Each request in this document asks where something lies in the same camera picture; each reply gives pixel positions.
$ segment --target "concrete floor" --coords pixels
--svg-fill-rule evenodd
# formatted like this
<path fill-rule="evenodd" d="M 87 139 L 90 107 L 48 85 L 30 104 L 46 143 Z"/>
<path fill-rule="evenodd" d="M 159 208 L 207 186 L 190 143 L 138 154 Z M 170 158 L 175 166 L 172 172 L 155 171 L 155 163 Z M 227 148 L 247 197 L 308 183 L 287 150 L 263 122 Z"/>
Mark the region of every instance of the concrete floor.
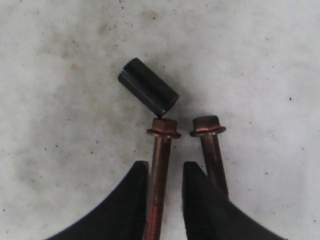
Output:
<path fill-rule="evenodd" d="M 227 126 L 230 199 L 290 240 L 320 239 L 320 2 L 0 0 L 0 239 L 41 240 L 151 161 L 153 114 L 119 84 L 139 57 L 179 94 L 162 240 L 186 239 L 195 117 Z"/>

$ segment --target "copper-colored bolt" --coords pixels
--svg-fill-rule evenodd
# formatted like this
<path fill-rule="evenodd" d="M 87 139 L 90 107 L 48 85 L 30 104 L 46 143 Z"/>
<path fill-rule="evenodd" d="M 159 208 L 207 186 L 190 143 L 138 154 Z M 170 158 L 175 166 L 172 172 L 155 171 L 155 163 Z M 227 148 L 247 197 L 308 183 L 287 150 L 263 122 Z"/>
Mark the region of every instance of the copper-colored bolt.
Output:
<path fill-rule="evenodd" d="M 191 137 L 200 137 L 204 162 L 208 179 L 229 198 L 227 180 L 222 162 L 218 134 L 226 128 L 220 126 L 219 119 L 215 115 L 202 116 L 193 120 L 194 130 Z"/>
<path fill-rule="evenodd" d="M 153 119 L 152 128 L 146 132 L 155 137 L 151 180 L 149 183 L 148 216 L 144 229 L 144 240 L 159 240 L 164 209 L 171 140 L 178 139 L 178 123 L 165 118 Z"/>

